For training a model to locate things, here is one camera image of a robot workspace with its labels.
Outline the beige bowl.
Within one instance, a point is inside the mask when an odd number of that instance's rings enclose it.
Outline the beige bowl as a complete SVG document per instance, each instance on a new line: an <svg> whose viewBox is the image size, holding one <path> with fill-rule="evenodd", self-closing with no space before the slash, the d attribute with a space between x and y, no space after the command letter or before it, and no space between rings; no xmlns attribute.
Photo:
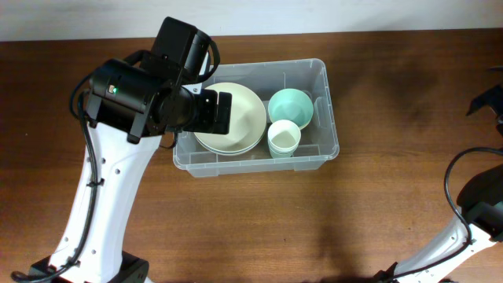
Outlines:
<svg viewBox="0 0 503 283"><path fill-rule="evenodd" d="M209 145L207 145L206 143L204 143L196 134L195 134L195 138L196 140L205 148L207 149L208 151L212 152L212 153L216 153L218 155L221 155L221 156L239 156L239 155L244 155L245 153L250 153L251 151L253 151L257 146L258 144L262 141L262 139L260 138L259 140L257 140L255 143L253 143L252 145L250 146L246 146L242 149L233 149L233 150L220 150L220 149L214 149L212 147L210 147Z"/></svg>
<svg viewBox="0 0 503 283"><path fill-rule="evenodd" d="M213 153L235 156L251 150L266 129L266 110L259 96L237 83L215 83L206 87L219 94L232 94L229 133L195 133L198 142Z"/></svg>

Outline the green small bowl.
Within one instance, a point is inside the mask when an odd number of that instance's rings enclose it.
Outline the green small bowl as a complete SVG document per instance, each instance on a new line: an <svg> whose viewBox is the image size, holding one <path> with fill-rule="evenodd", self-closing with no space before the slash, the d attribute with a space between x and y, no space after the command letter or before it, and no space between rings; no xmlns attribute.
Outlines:
<svg viewBox="0 0 503 283"><path fill-rule="evenodd" d="M305 92L287 88L279 90L272 96L267 111L271 123L286 119L302 130L312 119L314 104Z"/></svg>

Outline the grey cup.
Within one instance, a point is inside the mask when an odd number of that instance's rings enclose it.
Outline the grey cup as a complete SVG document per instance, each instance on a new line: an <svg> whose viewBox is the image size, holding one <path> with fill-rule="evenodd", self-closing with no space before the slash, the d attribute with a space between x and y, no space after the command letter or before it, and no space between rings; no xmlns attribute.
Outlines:
<svg viewBox="0 0 503 283"><path fill-rule="evenodd" d="M280 147L274 144L269 144L269 150L274 151L276 153L294 153L298 149L297 145L289 146L289 147Z"/></svg>

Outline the cream cup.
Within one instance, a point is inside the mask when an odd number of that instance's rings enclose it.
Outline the cream cup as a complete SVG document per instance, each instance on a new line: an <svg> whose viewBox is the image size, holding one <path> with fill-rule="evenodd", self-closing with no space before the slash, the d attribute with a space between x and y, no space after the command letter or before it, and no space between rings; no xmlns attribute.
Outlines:
<svg viewBox="0 0 503 283"><path fill-rule="evenodd" d="M300 128L294 122L287 119L273 122L267 132L268 144L280 147L298 146L301 137Z"/></svg>

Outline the green cup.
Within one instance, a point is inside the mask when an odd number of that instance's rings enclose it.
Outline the green cup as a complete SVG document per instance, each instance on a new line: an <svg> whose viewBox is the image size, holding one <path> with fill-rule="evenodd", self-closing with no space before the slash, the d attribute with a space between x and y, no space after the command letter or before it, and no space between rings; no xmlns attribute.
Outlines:
<svg viewBox="0 0 503 283"><path fill-rule="evenodd" d="M293 153L276 153L274 151L271 151L270 152L270 155L274 158L274 159L279 159L279 158L289 158L289 157L292 157L293 156Z"/></svg>

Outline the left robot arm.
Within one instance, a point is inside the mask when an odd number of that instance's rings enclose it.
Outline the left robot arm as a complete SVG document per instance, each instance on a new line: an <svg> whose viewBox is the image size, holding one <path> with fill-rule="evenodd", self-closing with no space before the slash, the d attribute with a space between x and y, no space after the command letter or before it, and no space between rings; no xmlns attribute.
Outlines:
<svg viewBox="0 0 503 283"><path fill-rule="evenodd" d="M86 151L71 214L56 251L14 281L146 281L147 261L123 250L139 183L166 133L229 132L231 95L201 86L219 62L209 35L167 17L150 50L108 60L76 86Z"/></svg>

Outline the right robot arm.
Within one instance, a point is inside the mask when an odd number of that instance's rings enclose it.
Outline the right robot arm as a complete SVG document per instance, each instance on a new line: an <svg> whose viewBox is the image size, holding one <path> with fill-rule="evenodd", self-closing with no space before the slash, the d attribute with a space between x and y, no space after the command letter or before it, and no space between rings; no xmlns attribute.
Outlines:
<svg viewBox="0 0 503 283"><path fill-rule="evenodd" d="M446 228L412 257L379 271L374 282L448 282L447 276L478 252L502 242L502 166L473 178L459 192L450 194L450 176L461 157L469 153L502 155L502 149L474 147L458 153L443 178L443 191L454 217Z"/></svg>

